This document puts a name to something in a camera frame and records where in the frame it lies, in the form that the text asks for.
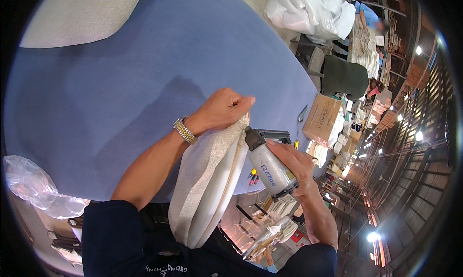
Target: worktable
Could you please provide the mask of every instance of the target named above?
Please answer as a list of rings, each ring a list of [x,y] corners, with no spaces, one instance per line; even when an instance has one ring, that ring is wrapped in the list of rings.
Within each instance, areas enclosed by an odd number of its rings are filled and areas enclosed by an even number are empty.
[[[38,164],[62,194],[106,201],[138,155],[223,87],[255,95],[253,128],[286,130],[292,141],[317,94],[242,0],[140,0],[109,38],[18,49],[5,100],[7,153]],[[303,150],[301,131],[299,140]],[[170,201],[179,166],[153,202]],[[246,160],[235,194],[263,188],[249,186],[251,169]]]

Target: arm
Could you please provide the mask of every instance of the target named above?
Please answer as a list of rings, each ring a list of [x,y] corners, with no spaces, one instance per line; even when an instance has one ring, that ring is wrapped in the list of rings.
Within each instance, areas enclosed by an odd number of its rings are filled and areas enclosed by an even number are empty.
[[[365,14],[363,11],[358,13],[360,15],[360,20],[362,21],[362,26],[364,30],[367,30],[367,23],[365,22]]]
[[[302,205],[306,220],[307,236],[312,244],[326,244],[338,250],[338,228],[331,211],[326,207],[316,182],[312,179],[314,164],[307,153],[297,151],[291,145],[267,140],[269,149],[296,176],[299,188],[295,196]]]
[[[224,129],[249,112],[255,98],[243,97],[229,88],[219,89],[184,120],[196,137],[209,129]],[[189,144],[173,129],[162,140],[143,152],[125,171],[114,190],[112,200],[125,200],[138,210],[159,191],[173,165]]]
[[[265,261],[267,261],[269,267],[273,265],[272,252],[270,251],[269,245],[265,246]]]

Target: worker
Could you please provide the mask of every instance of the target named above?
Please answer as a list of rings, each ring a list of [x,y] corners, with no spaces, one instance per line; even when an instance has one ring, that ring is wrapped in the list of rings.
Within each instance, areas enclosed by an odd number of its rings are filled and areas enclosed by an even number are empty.
[[[381,35],[385,36],[390,29],[390,24],[385,19],[380,19],[376,13],[366,4],[359,1],[349,2],[355,6],[355,13],[360,15],[362,27],[366,30],[367,27],[377,30]]]
[[[384,58],[387,57],[387,53],[386,51],[379,47],[379,46],[376,46],[376,52],[379,54],[379,66],[381,67],[382,66],[382,61],[384,60]]]
[[[196,137],[206,130],[224,129],[249,112],[255,101],[251,95],[243,97],[229,88],[219,89],[194,114],[185,118],[183,125]],[[139,211],[159,191],[174,164],[188,148],[187,139],[176,129],[171,130],[135,159],[110,201],[85,208],[82,261],[86,277],[273,276],[273,273],[244,261],[235,251],[230,253],[218,246],[212,238],[199,249],[189,249],[174,240],[169,226],[165,230],[143,234]],[[303,207],[307,236],[312,243],[301,247],[277,274],[334,276],[338,231],[312,179],[312,158],[291,145],[270,139],[266,145],[299,182],[293,196]]]
[[[265,255],[265,262],[267,263],[267,267],[260,265],[260,260],[263,258],[264,255]],[[270,250],[270,245],[265,246],[265,251],[256,258],[256,262],[253,262],[253,264],[268,272],[272,272],[272,273],[278,272],[278,269],[275,267],[275,264],[273,263],[272,251]]]
[[[384,84],[376,79],[368,79],[368,72],[364,66],[345,62],[333,55],[325,57],[321,72],[324,75],[321,78],[323,95],[345,93],[348,100],[357,100],[365,95],[365,92],[372,91],[369,96],[373,96],[384,90]]]

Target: white plastic bag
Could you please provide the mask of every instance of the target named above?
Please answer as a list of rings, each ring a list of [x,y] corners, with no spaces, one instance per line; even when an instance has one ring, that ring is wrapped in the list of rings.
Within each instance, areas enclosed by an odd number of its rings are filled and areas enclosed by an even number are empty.
[[[3,169],[11,192],[55,219],[81,216],[90,203],[90,200],[58,193],[50,176],[30,159],[6,156]]]
[[[316,42],[345,39],[355,20],[355,7],[345,0],[269,0],[265,13],[274,25]]]

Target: blue shirt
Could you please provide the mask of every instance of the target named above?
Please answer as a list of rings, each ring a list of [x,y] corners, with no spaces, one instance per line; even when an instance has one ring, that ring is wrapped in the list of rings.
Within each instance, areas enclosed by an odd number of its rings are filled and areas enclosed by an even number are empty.
[[[367,26],[375,28],[374,24],[379,21],[379,17],[371,8],[367,7],[366,4],[361,4],[355,1],[355,13],[358,14],[361,11],[363,11],[363,16],[365,17],[365,23]]]
[[[262,266],[262,265],[260,265],[260,264],[258,264],[256,262],[250,262],[250,263],[253,264],[254,266],[257,266],[257,267],[259,267],[261,269],[264,269],[264,270],[266,270],[268,272],[271,272],[271,273],[277,273],[278,272],[278,269],[275,267],[275,264],[272,264],[269,267],[264,267],[264,266]]]

